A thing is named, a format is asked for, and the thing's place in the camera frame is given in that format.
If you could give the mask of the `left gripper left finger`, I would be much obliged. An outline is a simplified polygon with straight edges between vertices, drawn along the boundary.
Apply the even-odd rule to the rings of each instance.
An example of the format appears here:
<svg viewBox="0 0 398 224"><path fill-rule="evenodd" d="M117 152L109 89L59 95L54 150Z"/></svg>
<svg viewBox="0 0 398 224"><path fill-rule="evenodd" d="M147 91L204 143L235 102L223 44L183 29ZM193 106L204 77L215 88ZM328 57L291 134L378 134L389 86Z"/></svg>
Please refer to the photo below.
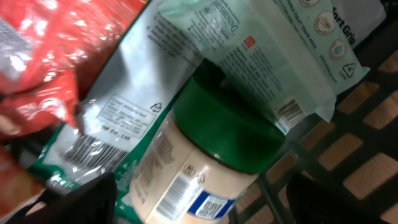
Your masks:
<svg viewBox="0 0 398 224"><path fill-rule="evenodd" d="M114 174L107 172L65 195L45 190L6 224L113 224L116 197Z"/></svg>

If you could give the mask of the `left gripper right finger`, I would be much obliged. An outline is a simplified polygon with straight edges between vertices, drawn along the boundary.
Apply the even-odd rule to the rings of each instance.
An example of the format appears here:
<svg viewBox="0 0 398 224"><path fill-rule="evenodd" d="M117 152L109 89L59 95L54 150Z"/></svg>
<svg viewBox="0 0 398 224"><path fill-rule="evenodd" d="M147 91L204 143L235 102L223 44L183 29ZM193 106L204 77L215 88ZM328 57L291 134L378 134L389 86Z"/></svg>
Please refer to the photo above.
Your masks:
<svg viewBox="0 0 398 224"><path fill-rule="evenodd" d="M295 174L286 186L296 224L383 224L334 196L314 180Z"/></svg>

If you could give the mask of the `green lid jar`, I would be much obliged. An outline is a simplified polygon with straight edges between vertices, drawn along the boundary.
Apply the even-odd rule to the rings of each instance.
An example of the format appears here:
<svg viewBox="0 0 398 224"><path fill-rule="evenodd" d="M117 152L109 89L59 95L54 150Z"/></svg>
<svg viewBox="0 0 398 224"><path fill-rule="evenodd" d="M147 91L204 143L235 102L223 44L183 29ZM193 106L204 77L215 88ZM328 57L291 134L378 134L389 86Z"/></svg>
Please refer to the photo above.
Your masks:
<svg viewBox="0 0 398 224"><path fill-rule="evenodd" d="M217 83L193 78L133 175L132 207L143 223L218 223L284 140Z"/></svg>

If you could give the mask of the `green 3M gloves package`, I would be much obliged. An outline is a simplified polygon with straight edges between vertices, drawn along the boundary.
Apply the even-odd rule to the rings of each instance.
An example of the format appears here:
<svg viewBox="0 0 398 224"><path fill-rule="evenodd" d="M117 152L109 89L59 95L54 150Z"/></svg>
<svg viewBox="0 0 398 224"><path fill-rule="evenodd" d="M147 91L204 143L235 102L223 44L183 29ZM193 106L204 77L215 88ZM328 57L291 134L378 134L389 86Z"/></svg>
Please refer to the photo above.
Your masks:
<svg viewBox="0 0 398 224"><path fill-rule="evenodd" d="M193 43L149 1L82 101L80 128L63 125L31 171L69 192L105 172L115 175L115 214L139 223L129 184L180 90L201 63Z"/></svg>

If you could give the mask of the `pale green wipes pack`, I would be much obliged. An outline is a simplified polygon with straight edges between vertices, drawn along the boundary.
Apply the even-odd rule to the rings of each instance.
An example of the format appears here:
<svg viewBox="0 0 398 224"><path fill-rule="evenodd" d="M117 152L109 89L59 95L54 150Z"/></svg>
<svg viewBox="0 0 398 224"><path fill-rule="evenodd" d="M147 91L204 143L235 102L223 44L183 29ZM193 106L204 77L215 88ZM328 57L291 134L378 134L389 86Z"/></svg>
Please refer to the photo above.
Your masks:
<svg viewBox="0 0 398 224"><path fill-rule="evenodd" d="M331 1L166 0L159 12L283 133L311 114L331 120L368 72Z"/></svg>

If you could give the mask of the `red snack bag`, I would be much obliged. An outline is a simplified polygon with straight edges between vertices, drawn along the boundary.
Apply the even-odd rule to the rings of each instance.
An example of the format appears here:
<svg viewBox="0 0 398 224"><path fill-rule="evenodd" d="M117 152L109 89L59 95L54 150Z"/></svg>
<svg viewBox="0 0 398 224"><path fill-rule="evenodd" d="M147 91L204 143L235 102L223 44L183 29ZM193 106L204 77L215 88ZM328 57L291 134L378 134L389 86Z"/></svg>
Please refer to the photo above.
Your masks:
<svg viewBox="0 0 398 224"><path fill-rule="evenodd" d="M1 138L75 124L141 0L1 0Z"/></svg>

